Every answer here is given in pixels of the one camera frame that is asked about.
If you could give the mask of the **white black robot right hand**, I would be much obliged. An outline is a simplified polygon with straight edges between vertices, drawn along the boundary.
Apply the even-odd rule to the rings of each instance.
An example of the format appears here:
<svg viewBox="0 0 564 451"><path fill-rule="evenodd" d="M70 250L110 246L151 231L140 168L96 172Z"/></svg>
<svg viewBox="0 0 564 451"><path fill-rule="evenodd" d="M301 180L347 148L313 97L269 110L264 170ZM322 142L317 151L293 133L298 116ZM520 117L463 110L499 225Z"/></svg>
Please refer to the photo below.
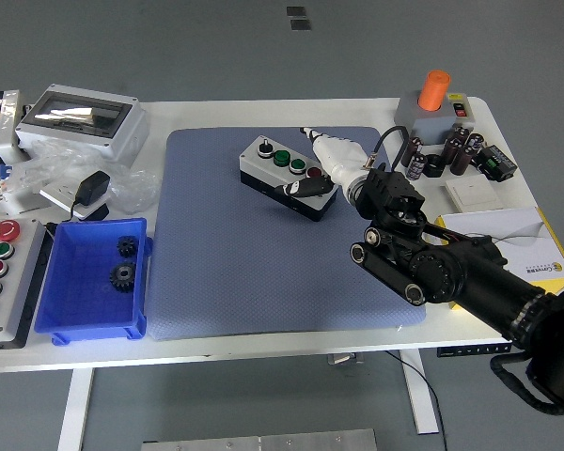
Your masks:
<svg viewBox="0 0 564 451"><path fill-rule="evenodd" d="M302 198L330 193L338 185L347 202L355 205L368 176L368 156L362 147L349 139L330 136L310 128L301 132L311 141L321 163L322 175L279 185L276 194Z"/></svg>

